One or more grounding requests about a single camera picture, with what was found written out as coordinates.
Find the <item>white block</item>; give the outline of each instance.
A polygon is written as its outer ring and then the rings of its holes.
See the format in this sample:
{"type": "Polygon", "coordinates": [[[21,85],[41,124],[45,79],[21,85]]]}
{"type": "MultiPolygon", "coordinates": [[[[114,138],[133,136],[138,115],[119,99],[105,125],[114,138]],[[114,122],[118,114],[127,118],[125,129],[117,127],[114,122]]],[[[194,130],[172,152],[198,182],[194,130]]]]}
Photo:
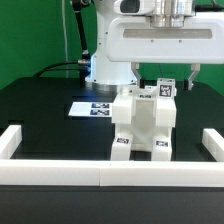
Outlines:
{"type": "Polygon", "coordinates": [[[101,186],[222,187],[224,164],[208,162],[132,162],[100,170],[101,186]]]}
{"type": "Polygon", "coordinates": [[[133,136],[128,133],[118,133],[114,138],[111,150],[112,161],[127,161],[131,154],[133,136]]]}
{"type": "Polygon", "coordinates": [[[172,155],[171,140],[163,136],[153,138],[152,161],[170,161],[172,155]]]}
{"type": "Polygon", "coordinates": [[[204,129],[202,143],[217,162],[224,162],[224,138],[215,129],[204,129]]]}
{"type": "Polygon", "coordinates": [[[133,95],[118,94],[112,105],[112,123],[130,124],[133,116],[133,95]]]}
{"type": "Polygon", "coordinates": [[[10,125],[0,137],[0,159],[10,159],[21,141],[21,126],[10,125]]]}
{"type": "Polygon", "coordinates": [[[175,96],[175,80],[163,79],[157,80],[157,98],[161,99],[173,99],[175,96]]]}
{"type": "Polygon", "coordinates": [[[0,185],[99,186],[104,161],[0,160],[0,185]]]}
{"type": "Polygon", "coordinates": [[[173,99],[157,99],[155,119],[157,127],[175,127],[176,105],[173,99]]]}

